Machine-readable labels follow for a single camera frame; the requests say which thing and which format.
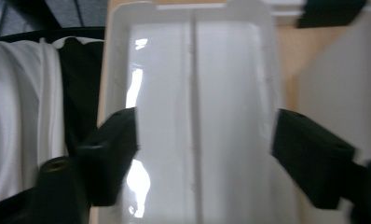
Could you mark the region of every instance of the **plastic bin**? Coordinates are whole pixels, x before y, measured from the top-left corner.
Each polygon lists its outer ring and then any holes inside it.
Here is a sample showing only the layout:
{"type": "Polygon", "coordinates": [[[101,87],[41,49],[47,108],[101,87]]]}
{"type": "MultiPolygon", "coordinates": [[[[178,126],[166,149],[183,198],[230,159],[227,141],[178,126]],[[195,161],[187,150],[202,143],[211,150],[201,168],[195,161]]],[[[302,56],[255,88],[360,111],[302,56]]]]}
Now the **plastic bin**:
{"type": "Polygon", "coordinates": [[[100,119],[136,105],[140,151],[100,223],[297,223],[269,153],[283,96],[268,7],[134,3],[108,27],[100,119]]]}

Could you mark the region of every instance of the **wooden surface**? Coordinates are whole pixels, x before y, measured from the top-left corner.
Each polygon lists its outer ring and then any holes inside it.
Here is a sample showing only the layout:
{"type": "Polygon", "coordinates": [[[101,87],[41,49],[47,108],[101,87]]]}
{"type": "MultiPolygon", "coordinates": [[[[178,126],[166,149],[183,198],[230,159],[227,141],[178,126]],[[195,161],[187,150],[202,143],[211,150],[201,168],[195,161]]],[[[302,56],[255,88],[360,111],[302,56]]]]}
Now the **wooden surface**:
{"type": "Polygon", "coordinates": [[[297,76],[325,48],[336,41],[347,27],[296,29],[290,26],[277,28],[282,75],[287,107],[297,110],[297,76]]]}

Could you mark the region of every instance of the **white cloth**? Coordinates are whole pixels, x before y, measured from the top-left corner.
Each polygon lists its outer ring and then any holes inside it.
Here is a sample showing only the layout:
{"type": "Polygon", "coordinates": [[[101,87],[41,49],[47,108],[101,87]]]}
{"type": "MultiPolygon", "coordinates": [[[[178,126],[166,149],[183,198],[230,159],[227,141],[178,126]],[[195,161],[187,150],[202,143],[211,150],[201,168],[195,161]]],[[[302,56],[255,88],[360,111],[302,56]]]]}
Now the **white cloth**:
{"type": "Polygon", "coordinates": [[[64,154],[63,138],[57,50],[0,43],[0,201],[31,188],[37,167],[64,154]]]}
{"type": "Polygon", "coordinates": [[[52,43],[52,46],[54,46],[55,49],[61,49],[64,46],[64,42],[67,38],[76,38],[78,41],[80,41],[81,44],[85,45],[91,42],[103,42],[101,39],[92,39],[87,37],[76,37],[76,36],[67,36],[61,39],[57,39],[52,43]]]}

